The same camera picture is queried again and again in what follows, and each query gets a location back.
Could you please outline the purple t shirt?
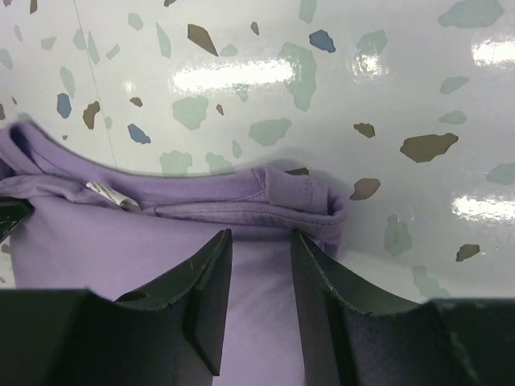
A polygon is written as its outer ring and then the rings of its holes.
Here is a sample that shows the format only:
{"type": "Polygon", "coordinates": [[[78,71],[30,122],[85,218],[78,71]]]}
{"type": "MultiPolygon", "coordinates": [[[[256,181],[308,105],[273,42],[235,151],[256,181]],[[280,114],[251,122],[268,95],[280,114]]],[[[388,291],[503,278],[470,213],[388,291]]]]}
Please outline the purple t shirt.
{"type": "Polygon", "coordinates": [[[199,178],[131,175],[90,162],[20,122],[1,132],[1,193],[34,212],[10,237],[20,289],[88,288],[115,299],[233,233],[218,385],[305,382],[290,234],[335,256],[343,196],[272,166],[199,178]]]}

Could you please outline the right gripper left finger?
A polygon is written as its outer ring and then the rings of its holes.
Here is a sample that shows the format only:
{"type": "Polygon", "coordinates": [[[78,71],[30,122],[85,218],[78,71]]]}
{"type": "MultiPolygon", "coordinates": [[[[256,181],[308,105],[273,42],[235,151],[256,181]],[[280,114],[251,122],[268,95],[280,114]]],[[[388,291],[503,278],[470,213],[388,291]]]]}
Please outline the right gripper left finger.
{"type": "Polygon", "coordinates": [[[210,385],[220,374],[232,273],[230,230],[116,304],[130,310],[116,385],[210,385]]]}

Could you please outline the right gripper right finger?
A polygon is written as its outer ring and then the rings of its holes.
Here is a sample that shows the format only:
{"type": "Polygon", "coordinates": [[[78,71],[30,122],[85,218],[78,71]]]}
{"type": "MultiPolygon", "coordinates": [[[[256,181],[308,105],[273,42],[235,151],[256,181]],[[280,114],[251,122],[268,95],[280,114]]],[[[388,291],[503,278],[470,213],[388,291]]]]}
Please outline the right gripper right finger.
{"type": "Polygon", "coordinates": [[[430,384],[426,304],[366,281],[299,231],[290,257],[306,384],[430,384]]]}

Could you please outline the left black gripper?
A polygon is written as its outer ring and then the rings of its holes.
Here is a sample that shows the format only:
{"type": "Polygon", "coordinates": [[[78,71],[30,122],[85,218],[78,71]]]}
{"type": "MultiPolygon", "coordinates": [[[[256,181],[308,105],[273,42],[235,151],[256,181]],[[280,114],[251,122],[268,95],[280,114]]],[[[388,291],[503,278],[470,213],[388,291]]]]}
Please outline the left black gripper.
{"type": "Polygon", "coordinates": [[[34,207],[26,199],[2,197],[0,200],[0,242],[34,212],[34,207]]]}

